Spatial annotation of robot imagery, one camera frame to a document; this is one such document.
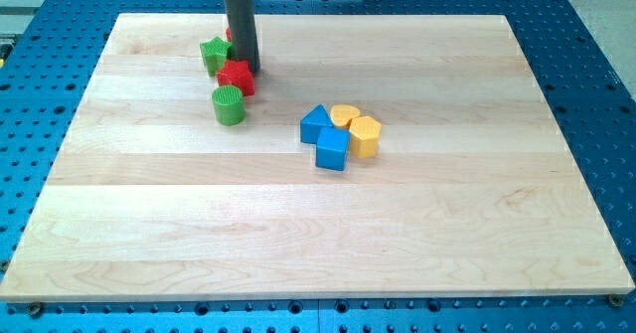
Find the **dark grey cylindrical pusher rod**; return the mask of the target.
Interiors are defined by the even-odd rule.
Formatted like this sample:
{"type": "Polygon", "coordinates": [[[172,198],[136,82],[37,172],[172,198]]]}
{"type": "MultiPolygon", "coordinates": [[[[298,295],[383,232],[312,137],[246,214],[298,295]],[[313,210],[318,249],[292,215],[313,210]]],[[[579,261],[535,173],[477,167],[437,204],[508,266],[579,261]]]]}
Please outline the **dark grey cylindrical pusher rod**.
{"type": "Polygon", "coordinates": [[[224,0],[237,61],[247,61],[249,70],[257,74],[260,57],[257,42],[253,0],[224,0]]]}

